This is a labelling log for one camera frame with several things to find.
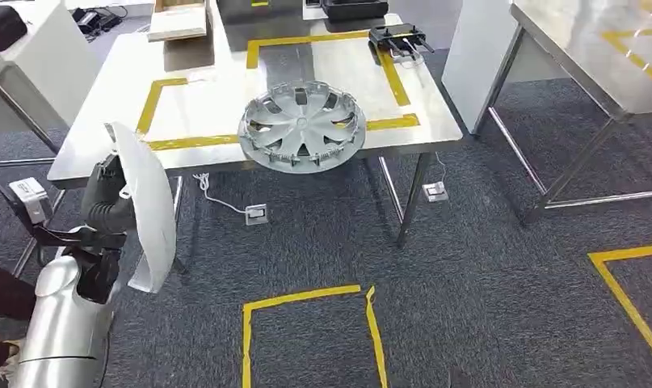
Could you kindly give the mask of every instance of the white plastic part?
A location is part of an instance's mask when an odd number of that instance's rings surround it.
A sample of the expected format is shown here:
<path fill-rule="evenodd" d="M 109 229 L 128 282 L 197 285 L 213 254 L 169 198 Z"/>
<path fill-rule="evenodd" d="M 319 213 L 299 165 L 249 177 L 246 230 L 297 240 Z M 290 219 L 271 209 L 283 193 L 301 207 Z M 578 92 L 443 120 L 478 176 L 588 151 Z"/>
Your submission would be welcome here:
<path fill-rule="evenodd" d="M 120 123 L 111 124 L 116 149 L 133 199 L 137 233 L 145 253 L 128 282 L 134 289 L 157 293 L 175 257 L 174 199 L 164 167 L 136 134 Z"/>

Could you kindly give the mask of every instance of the yellow tape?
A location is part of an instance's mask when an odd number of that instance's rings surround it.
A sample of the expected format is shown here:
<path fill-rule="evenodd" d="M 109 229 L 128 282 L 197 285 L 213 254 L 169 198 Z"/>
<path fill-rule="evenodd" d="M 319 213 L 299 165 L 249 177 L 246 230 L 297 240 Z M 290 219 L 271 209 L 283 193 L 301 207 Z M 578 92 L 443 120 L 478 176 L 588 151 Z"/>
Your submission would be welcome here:
<path fill-rule="evenodd" d="M 613 295 L 616 297 L 620 305 L 623 306 L 623 309 L 628 314 L 630 319 L 633 321 L 633 323 L 640 331 L 642 336 L 645 338 L 645 341 L 648 343 L 648 345 L 652 350 L 652 330 L 646 324 L 645 320 L 642 319 L 642 316 L 637 311 L 633 303 L 630 301 L 628 295 L 625 294 L 625 292 L 620 287 L 616 279 L 614 279 L 613 275 L 606 267 L 606 264 L 604 264 L 604 261 L 615 260 L 617 259 L 617 257 L 620 256 L 610 255 L 609 257 L 611 257 L 611 259 L 606 259 L 606 260 L 604 259 L 603 253 L 589 254 L 589 256 L 590 259 L 592 260 L 592 263 L 595 265 L 595 268 L 597 268 L 597 271 L 602 276 L 602 279 L 604 279 L 604 282 L 606 282 L 607 286 L 609 287 Z"/>
<path fill-rule="evenodd" d="M 242 388 L 252 387 L 252 361 L 250 342 L 252 340 L 252 310 L 242 312 Z"/>
<path fill-rule="evenodd" d="M 383 352 L 381 331 L 378 330 L 378 322 L 376 321 L 376 314 L 373 312 L 373 303 L 371 302 L 371 297 L 375 292 L 376 288 L 371 286 L 370 290 L 366 293 L 366 319 L 368 320 L 368 328 L 371 329 L 371 337 L 373 338 L 373 351 L 376 353 L 376 364 L 378 364 L 378 376 L 381 378 L 381 387 L 388 388 L 388 374 L 385 371 L 385 353 Z"/>
<path fill-rule="evenodd" d="M 238 135 L 220 135 L 207 137 L 184 137 L 172 140 L 148 141 L 147 145 L 152 151 L 180 150 L 182 148 L 218 146 L 221 144 L 234 144 L 238 142 Z"/>
<path fill-rule="evenodd" d="M 652 245 L 648 247 L 619 249 L 617 251 L 596 252 L 588 254 L 592 260 L 600 263 L 613 260 L 634 259 L 644 256 L 652 256 Z"/>
<path fill-rule="evenodd" d="M 262 46 L 279 46 L 282 44 L 304 44 L 328 40 L 345 40 L 368 37 L 368 31 L 340 32 L 338 34 L 314 36 L 289 36 L 274 39 L 255 39 L 247 42 L 247 69 L 259 67 L 259 49 Z"/>
<path fill-rule="evenodd" d="M 404 85 L 402 85 L 402 80 L 399 79 L 399 74 L 394 68 L 392 57 L 388 52 L 382 52 L 379 50 L 378 47 L 376 47 L 376 53 L 378 54 L 378 59 L 381 61 L 383 71 L 385 71 L 385 76 L 388 78 L 390 89 L 392 89 L 392 93 L 394 94 L 394 99 L 397 100 L 397 105 L 400 107 L 409 105 L 411 103 L 409 101 L 409 96 L 406 95 Z"/>
<path fill-rule="evenodd" d="M 257 310 L 266 307 L 278 306 L 288 302 L 305 301 L 307 299 L 314 299 L 316 297 L 329 297 L 333 295 L 340 295 L 343 293 L 358 293 L 361 292 L 360 285 L 344 285 L 341 287 L 332 287 L 329 289 L 315 289 L 312 291 L 305 291 L 303 293 L 293 293 L 290 295 L 283 295 L 281 297 L 271 297 L 262 301 L 245 303 L 243 310 Z"/>
<path fill-rule="evenodd" d="M 652 29 L 649 30 L 642 30 L 639 33 L 640 36 L 652 36 Z M 621 38 L 627 38 L 630 36 L 635 36 L 635 32 L 631 31 L 624 31 L 624 32 L 618 32 L 618 31 L 607 31 L 602 33 L 602 37 L 609 43 L 613 48 L 615 48 L 619 53 L 623 54 L 626 56 L 635 66 L 637 66 L 640 70 L 645 72 L 649 78 L 652 79 L 652 65 L 648 64 L 644 59 L 642 59 L 639 55 L 636 53 L 633 53 L 630 48 L 628 48 L 623 42 L 620 40 Z"/>
<path fill-rule="evenodd" d="M 145 101 L 145 107 L 142 108 L 140 119 L 137 122 L 137 131 L 143 135 L 149 132 L 149 127 L 152 126 L 152 119 L 154 118 L 154 111 L 157 109 L 159 97 L 162 95 L 162 88 L 164 86 L 174 85 L 187 85 L 186 78 L 168 78 L 160 79 L 152 82 L 149 87 L 149 94 Z"/>
<path fill-rule="evenodd" d="M 328 40 L 345 40 L 355 38 L 367 38 L 368 31 L 341 32 L 338 34 L 314 35 L 314 36 L 290 36 L 275 39 L 250 40 L 247 43 L 247 69 L 256 69 L 259 67 L 259 49 L 262 46 L 277 46 L 281 44 L 305 44 L 313 42 L 323 42 Z M 376 48 L 378 59 L 388 79 L 390 89 L 400 107 L 410 104 L 409 96 L 406 95 L 402 80 L 394 67 L 394 62 L 389 53 L 383 53 Z"/>
<path fill-rule="evenodd" d="M 242 307 L 242 388 L 252 387 L 252 362 L 250 359 L 250 343 L 252 339 L 252 311 L 266 307 L 278 306 L 288 302 L 305 301 L 316 297 L 330 297 L 344 293 L 361 292 L 359 285 L 344 285 L 329 289 L 315 289 L 303 293 L 293 293 L 281 297 L 271 297 L 262 301 L 245 303 Z"/>
<path fill-rule="evenodd" d="M 404 115 L 398 119 L 373 120 L 366 123 L 367 131 L 380 131 L 382 129 L 397 129 L 421 125 L 419 117 L 414 113 Z"/>

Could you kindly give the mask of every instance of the metal table frame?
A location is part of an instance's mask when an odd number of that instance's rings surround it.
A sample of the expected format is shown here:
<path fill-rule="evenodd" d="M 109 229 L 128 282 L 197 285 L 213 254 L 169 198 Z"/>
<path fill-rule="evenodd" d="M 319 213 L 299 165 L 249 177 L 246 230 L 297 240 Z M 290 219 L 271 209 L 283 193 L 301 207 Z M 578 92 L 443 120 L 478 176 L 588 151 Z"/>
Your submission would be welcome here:
<path fill-rule="evenodd" d="M 516 15 L 519 10 L 514 5 L 512 5 L 511 12 L 512 14 Z M 542 183 L 540 177 L 537 175 L 535 169 L 525 157 L 524 152 L 516 143 L 515 138 L 502 121 L 502 118 L 499 116 L 494 106 L 497 98 L 499 97 L 499 93 L 502 90 L 505 81 L 507 80 L 511 66 L 514 63 L 521 42 L 523 41 L 524 34 L 526 33 L 528 33 L 547 53 L 549 53 L 552 56 L 552 59 L 554 59 L 609 116 L 608 120 L 602 126 L 602 128 L 592 137 L 592 139 L 583 147 L 583 149 L 573 157 L 573 160 L 570 162 L 570 164 L 554 180 L 554 183 L 552 183 L 551 187 L 549 188 L 547 188 L 545 184 Z M 478 121 L 477 128 L 482 128 L 488 115 L 491 116 L 494 122 L 497 124 L 499 130 L 502 132 L 502 135 L 504 135 L 504 137 L 507 139 L 509 146 L 511 146 L 514 153 L 518 157 L 520 164 L 528 172 L 528 176 L 537 187 L 537 190 L 540 192 L 540 198 L 535 206 L 524 215 L 522 220 L 524 223 L 529 223 L 536 220 L 546 209 L 570 208 L 574 206 L 597 205 L 623 200 L 652 198 L 651 191 L 634 192 L 612 196 L 600 196 L 580 200 L 556 200 L 557 196 L 562 192 L 564 188 L 566 188 L 568 183 L 580 172 L 580 170 L 587 165 L 587 162 L 590 160 L 591 156 L 613 134 L 615 129 L 622 125 L 633 126 L 631 119 L 634 115 L 628 112 L 624 112 L 622 108 L 620 108 L 615 103 L 615 101 L 613 101 L 611 97 L 608 96 L 601 89 L 601 87 L 596 84 L 596 82 L 590 79 L 584 71 L 575 65 L 573 61 L 569 59 L 568 56 L 545 34 L 541 33 L 534 24 L 527 25 L 519 20 L 518 30 L 514 36 L 513 41 L 511 42 L 508 53 L 504 58 L 501 68 L 499 69 L 494 85 L 490 89 L 490 97 L 488 98 L 486 106 L 481 113 L 481 118 Z"/>
<path fill-rule="evenodd" d="M 426 177 L 428 167 L 430 166 L 432 153 L 424 152 L 419 154 L 419 159 L 416 162 L 416 169 L 414 172 L 414 178 L 411 181 L 411 189 L 409 191 L 409 196 L 406 198 L 406 207 L 402 207 L 402 203 L 399 200 L 397 194 L 397 189 L 394 187 L 394 182 L 392 180 L 392 175 L 389 172 L 387 162 L 385 161 L 384 156 L 378 156 L 378 162 L 381 165 L 381 170 L 383 172 L 383 177 L 385 178 L 385 186 L 388 188 L 388 193 L 392 205 L 394 207 L 395 213 L 397 214 L 397 220 L 399 221 L 399 234 L 397 236 L 397 245 L 399 247 L 404 247 L 406 243 L 406 235 L 411 227 L 411 222 L 414 220 L 414 215 L 416 214 L 416 208 L 419 204 L 419 194 L 423 189 L 423 180 Z M 174 194 L 174 211 L 175 211 L 175 220 L 176 224 L 179 220 L 180 214 L 180 201 L 183 193 L 183 177 L 176 177 L 176 190 Z M 178 271 L 185 272 L 187 269 L 184 267 L 178 258 L 174 260 L 174 268 Z"/>
<path fill-rule="evenodd" d="M 59 147 L 56 145 L 52 139 L 49 138 L 49 135 L 47 132 L 45 132 L 44 129 L 42 129 L 38 123 L 33 120 L 33 118 L 19 105 L 19 103 L 9 94 L 7 93 L 4 88 L 2 88 L 2 85 L 0 85 L 0 98 L 11 108 L 12 111 L 16 114 L 16 116 L 26 124 L 26 126 L 33 132 L 47 147 L 50 151 L 52 151 L 53 154 L 57 154 L 59 152 Z M 54 162 L 54 158 L 31 158 L 31 159 L 17 159 L 17 160 L 2 160 L 0 161 L 0 168 L 3 167 L 21 167 L 21 166 L 38 166 L 38 165 L 45 165 L 45 164 L 52 164 Z M 61 206 L 61 202 L 64 200 L 65 197 L 65 191 L 60 190 L 57 193 L 57 196 L 54 199 L 53 205 L 52 205 L 52 211 L 53 215 L 57 212 L 59 207 Z M 19 261 L 16 263 L 14 269 L 12 270 L 12 275 L 15 277 L 21 277 L 21 274 L 23 270 L 26 267 L 26 264 L 28 263 L 28 260 L 31 258 L 33 255 L 33 252 L 35 251 L 37 254 L 37 260 L 39 264 L 43 263 L 43 252 L 40 247 L 37 246 L 38 242 L 32 238 L 31 241 L 28 242 L 26 247 L 23 249 L 23 253 L 21 254 L 21 257 L 19 258 Z"/>

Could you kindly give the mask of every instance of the wooden board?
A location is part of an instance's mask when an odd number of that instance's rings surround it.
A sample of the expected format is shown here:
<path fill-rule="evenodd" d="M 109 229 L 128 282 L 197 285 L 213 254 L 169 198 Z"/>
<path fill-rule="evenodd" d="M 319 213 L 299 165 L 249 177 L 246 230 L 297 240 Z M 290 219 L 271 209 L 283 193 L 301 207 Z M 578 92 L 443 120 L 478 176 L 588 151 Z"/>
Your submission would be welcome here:
<path fill-rule="evenodd" d="M 205 36 L 207 14 L 204 0 L 157 0 L 147 39 L 150 42 Z"/>

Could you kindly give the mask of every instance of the black case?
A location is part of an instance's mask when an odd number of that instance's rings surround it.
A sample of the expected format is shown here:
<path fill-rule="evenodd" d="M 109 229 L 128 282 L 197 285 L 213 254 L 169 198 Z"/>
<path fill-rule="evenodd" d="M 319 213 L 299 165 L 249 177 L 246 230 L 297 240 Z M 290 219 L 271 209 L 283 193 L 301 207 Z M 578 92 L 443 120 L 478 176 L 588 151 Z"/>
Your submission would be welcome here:
<path fill-rule="evenodd" d="M 377 19 L 388 13 L 387 0 L 322 0 L 329 20 Z"/>
<path fill-rule="evenodd" d="M 27 32 L 26 24 L 14 8 L 0 6 L 0 51 L 9 48 Z"/>

